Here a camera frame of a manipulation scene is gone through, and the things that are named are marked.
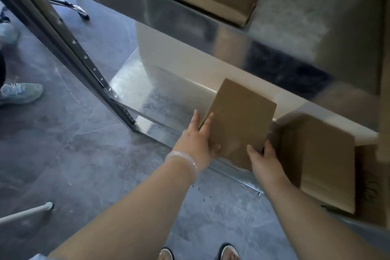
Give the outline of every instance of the finger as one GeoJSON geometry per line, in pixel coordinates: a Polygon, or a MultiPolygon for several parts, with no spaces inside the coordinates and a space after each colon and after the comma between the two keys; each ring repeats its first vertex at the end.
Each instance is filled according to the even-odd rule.
{"type": "Polygon", "coordinates": [[[214,113],[210,113],[209,117],[207,117],[207,120],[204,122],[203,126],[200,129],[200,133],[205,136],[207,139],[210,136],[211,131],[211,125],[212,125],[212,119],[214,118],[214,113]]]}
{"type": "Polygon", "coordinates": [[[217,153],[221,150],[221,145],[214,144],[210,147],[210,155],[212,158],[217,156],[217,153]]]}
{"type": "Polygon", "coordinates": [[[246,146],[246,152],[248,153],[251,162],[254,162],[254,161],[256,161],[256,160],[262,160],[262,159],[263,159],[263,157],[260,155],[260,153],[258,153],[258,152],[252,147],[252,145],[247,145],[247,146],[246,146]]]}
{"type": "Polygon", "coordinates": [[[197,132],[199,129],[199,112],[195,109],[194,115],[192,116],[191,122],[188,126],[189,132],[197,132]]]}
{"type": "Polygon", "coordinates": [[[264,157],[265,158],[276,157],[275,149],[273,149],[272,144],[269,140],[267,140],[266,144],[264,145],[264,157]]]}

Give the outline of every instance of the white pole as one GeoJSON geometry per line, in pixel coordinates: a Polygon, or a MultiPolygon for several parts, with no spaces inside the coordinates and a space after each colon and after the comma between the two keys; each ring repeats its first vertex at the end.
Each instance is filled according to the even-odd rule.
{"type": "Polygon", "coordinates": [[[14,221],[14,220],[17,220],[17,219],[20,219],[20,218],[24,218],[24,217],[27,217],[27,216],[32,215],[34,213],[49,211],[52,208],[53,208],[53,203],[48,202],[48,203],[45,203],[42,206],[39,206],[39,207],[36,207],[36,208],[31,208],[31,209],[26,210],[26,211],[22,211],[22,212],[19,212],[19,213],[16,213],[16,214],[12,214],[12,215],[0,218],[0,224],[11,222],[11,221],[14,221]]]}

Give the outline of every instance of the pants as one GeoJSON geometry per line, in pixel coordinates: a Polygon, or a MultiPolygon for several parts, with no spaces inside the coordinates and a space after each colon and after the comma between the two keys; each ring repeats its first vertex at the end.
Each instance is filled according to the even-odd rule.
{"type": "Polygon", "coordinates": [[[0,50],[0,88],[4,85],[5,82],[5,60],[3,52],[0,50]]]}

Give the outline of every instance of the hand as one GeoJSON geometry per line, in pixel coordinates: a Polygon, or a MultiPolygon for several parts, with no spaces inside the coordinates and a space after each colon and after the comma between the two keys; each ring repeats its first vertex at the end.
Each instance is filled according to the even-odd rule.
{"type": "Polygon", "coordinates": [[[290,184],[270,141],[266,141],[264,156],[260,155],[251,145],[246,147],[246,152],[252,162],[253,174],[264,191],[267,192],[270,187],[280,184],[290,184]]]}
{"type": "Polygon", "coordinates": [[[212,125],[211,113],[202,128],[199,130],[200,115],[197,110],[194,111],[191,123],[188,129],[183,132],[180,139],[176,142],[172,151],[179,151],[189,154],[195,161],[198,171],[206,169],[217,152],[221,149],[220,145],[209,147],[208,139],[212,125]]]}

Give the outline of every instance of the sandal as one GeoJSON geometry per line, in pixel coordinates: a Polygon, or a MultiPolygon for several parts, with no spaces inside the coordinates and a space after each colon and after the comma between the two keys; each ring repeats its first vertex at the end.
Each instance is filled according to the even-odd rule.
{"type": "Polygon", "coordinates": [[[167,248],[167,247],[163,247],[162,249],[161,249],[161,251],[160,251],[160,254],[162,253],[162,252],[167,252],[168,254],[169,254],[169,256],[170,256],[170,259],[169,260],[175,260],[175,257],[173,256],[173,253],[172,253],[172,251],[169,249],[169,248],[167,248]]]}
{"type": "Polygon", "coordinates": [[[240,257],[238,255],[238,252],[236,250],[236,248],[234,246],[232,246],[230,243],[224,243],[221,245],[220,249],[219,249],[219,252],[218,252],[218,260],[222,260],[222,256],[223,254],[227,251],[227,249],[231,249],[232,252],[237,256],[237,257],[240,257]]]}

